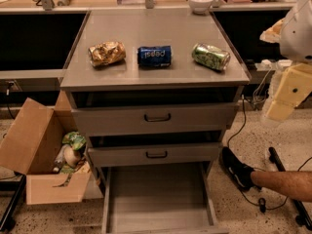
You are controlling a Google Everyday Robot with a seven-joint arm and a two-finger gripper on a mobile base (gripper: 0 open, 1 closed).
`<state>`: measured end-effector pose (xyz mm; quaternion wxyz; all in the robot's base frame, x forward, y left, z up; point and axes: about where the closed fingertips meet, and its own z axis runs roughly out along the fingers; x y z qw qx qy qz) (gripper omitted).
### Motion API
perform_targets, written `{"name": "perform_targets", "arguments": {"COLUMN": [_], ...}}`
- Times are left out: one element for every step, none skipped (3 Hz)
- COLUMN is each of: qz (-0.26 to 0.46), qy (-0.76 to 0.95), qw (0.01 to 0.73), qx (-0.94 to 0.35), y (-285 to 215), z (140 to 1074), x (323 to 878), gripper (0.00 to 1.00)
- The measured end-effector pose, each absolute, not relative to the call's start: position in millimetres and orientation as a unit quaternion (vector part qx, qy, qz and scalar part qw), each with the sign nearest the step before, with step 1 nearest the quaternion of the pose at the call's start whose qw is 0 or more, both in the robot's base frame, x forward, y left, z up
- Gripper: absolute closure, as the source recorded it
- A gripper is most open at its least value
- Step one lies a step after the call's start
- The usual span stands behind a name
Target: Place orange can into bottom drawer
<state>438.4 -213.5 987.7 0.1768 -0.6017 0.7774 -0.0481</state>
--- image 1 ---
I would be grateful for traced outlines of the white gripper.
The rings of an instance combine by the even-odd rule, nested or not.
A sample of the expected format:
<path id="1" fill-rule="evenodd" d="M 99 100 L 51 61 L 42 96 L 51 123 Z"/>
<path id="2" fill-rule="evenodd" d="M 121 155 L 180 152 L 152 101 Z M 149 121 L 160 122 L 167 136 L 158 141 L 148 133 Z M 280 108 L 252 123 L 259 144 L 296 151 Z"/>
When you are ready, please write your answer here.
<path id="1" fill-rule="evenodd" d="M 298 0 L 284 19 L 264 30 L 259 39 L 279 43 L 283 57 L 298 62 L 312 61 L 312 0 Z M 312 92 L 312 65 L 299 63 L 272 76 L 265 119 L 286 120 Z"/>

